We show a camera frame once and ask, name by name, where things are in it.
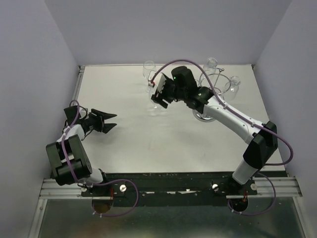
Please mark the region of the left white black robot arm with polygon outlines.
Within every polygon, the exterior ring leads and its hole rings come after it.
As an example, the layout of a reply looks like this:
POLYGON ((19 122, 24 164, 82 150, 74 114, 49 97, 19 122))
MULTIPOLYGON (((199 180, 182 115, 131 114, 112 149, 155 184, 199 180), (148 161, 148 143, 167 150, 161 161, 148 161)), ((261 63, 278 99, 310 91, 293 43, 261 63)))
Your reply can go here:
POLYGON ((46 153, 52 169, 53 178, 60 186, 81 183, 93 186, 99 196, 109 192, 110 184, 101 169, 91 165, 82 141, 93 131, 106 134, 115 123, 105 120, 116 117, 116 114, 105 113, 96 109, 84 110, 81 106, 70 106, 64 109, 66 125, 62 136, 46 146, 46 153))

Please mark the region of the clear wine glass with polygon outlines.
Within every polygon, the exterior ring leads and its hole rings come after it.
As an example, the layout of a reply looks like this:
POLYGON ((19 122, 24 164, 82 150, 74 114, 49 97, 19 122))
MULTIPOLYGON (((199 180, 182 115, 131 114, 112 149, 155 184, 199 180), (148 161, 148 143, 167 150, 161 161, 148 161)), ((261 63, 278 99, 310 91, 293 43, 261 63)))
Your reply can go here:
POLYGON ((152 82, 152 78, 156 74, 156 71, 157 71, 156 64, 153 61, 148 60, 144 62, 143 76, 150 87, 154 86, 154 83, 152 82))

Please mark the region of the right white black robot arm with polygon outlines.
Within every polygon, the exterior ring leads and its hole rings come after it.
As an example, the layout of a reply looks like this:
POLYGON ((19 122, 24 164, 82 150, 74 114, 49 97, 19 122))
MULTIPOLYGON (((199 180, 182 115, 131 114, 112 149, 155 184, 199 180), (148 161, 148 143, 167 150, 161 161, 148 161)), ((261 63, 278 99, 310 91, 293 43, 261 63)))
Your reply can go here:
POLYGON ((149 83, 155 89, 151 100, 163 108, 173 101, 183 101, 189 108, 219 121, 244 140, 248 147, 243 160, 228 181, 231 193, 241 193, 247 181, 265 166, 278 148, 276 125, 270 121, 254 120, 231 108, 210 88, 198 86, 191 70, 185 66, 174 68, 171 74, 171 78, 162 74, 149 83))

